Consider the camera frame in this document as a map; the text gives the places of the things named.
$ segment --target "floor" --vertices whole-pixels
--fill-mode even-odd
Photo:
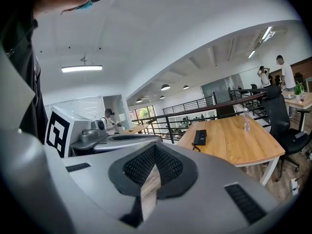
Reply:
[[[291,127],[298,129],[300,122],[300,114],[294,112],[293,117],[292,119],[290,119],[290,121]],[[312,112],[306,114],[304,127],[304,131],[308,133],[310,133],[311,130],[312,130]],[[266,188],[268,189],[269,192],[271,192],[272,195],[276,197],[276,199],[279,202],[283,202],[284,200],[292,197],[291,194],[292,178],[300,178],[298,180],[298,184],[300,185],[299,192],[304,187],[304,183],[307,180],[312,167],[312,163],[307,161],[305,152],[311,149],[312,142],[302,152],[292,155],[292,158],[300,164],[299,171],[296,173],[294,171],[294,166],[286,161],[284,164],[284,171],[281,180],[279,182],[275,182],[275,179],[278,177],[278,171],[280,169],[280,162],[278,162],[271,178],[266,184]],[[241,167],[240,169],[242,169],[256,181],[260,181],[260,178],[262,177],[266,167],[263,164],[260,164],[249,167]],[[149,214],[153,211],[156,205],[156,191],[159,187],[160,187],[160,177],[159,172],[155,166],[141,189],[141,200],[142,200],[141,202],[144,219],[148,218]]]

